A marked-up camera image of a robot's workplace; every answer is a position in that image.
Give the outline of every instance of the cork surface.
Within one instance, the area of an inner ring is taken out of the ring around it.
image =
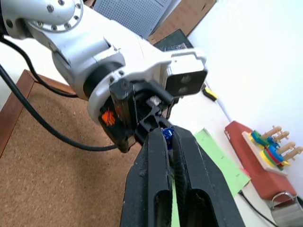
[[[90,119],[86,101],[36,83],[28,100],[64,135],[90,146],[112,144]],[[23,109],[0,158],[0,226],[119,226],[126,176],[140,148],[83,151],[59,141]]]

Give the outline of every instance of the cable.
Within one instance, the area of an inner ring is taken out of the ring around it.
[[[13,48],[15,51],[19,52],[19,54],[22,55],[22,57],[25,59],[25,61],[27,62],[27,65],[31,71],[31,73],[34,75],[34,77],[38,80],[38,82],[40,84],[42,84],[44,87],[46,87],[47,89],[51,90],[52,92],[58,94],[58,95],[61,95],[61,96],[64,96],[64,97],[69,97],[69,98],[77,98],[78,96],[77,95],[74,95],[74,94],[70,94],[70,93],[67,93],[67,92],[64,92],[64,91],[61,91],[59,89],[56,89],[55,87],[52,87],[50,85],[48,85],[47,83],[45,83],[39,76],[38,74],[36,73],[35,71],[35,68],[29,58],[29,56],[20,48],[18,47],[17,45],[15,45],[14,43],[12,43],[11,41],[5,39],[3,36],[0,36],[0,42],[6,44],[7,46]]]
[[[89,150],[89,151],[107,151],[117,148],[116,145],[107,146],[107,147],[90,147],[83,145],[81,143],[75,142],[66,136],[60,134],[57,130],[55,130],[49,123],[47,123],[43,117],[33,108],[33,106],[27,101],[27,99],[23,96],[23,94],[20,92],[18,87],[15,85],[13,80],[9,77],[7,72],[3,69],[3,67],[0,64],[0,76],[3,78],[4,82],[8,85],[8,87],[11,89],[13,94],[17,97],[17,99],[22,103],[22,105],[29,111],[29,113],[51,134],[53,134],[58,139],[62,140],[63,142],[66,142],[76,148],[80,148],[82,150]]]
[[[239,195],[242,196],[246,202],[251,206],[251,208],[253,208],[254,211],[256,211],[262,218],[264,218],[266,221],[268,221],[270,224],[272,224],[275,227],[278,227],[275,223],[273,223],[271,220],[269,220],[267,217],[265,217],[263,214],[260,213],[260,211],[258,211],[252,204],[251,202],[246,198],[246,196],[244,195],[243,191],[239,192]]]

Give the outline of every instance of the perforated panel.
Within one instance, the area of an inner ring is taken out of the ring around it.
[[[170,2],[171,0],[97,0],[94,10],[147,39]]]

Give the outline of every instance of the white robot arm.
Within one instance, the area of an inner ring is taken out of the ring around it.
[[[173,97],[200,91],[207,70],[200,50],[162,52],[82,0],[0,0],[0,33],[32,37],[99,123],[109,86],[121,78],[154,80]]]

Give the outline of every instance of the yellow ring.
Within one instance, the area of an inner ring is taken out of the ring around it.
[[[265,156],[264,151],[261,151],[261,157],[272,167],[275,167],[274,164],[271,163],[271,161]]]

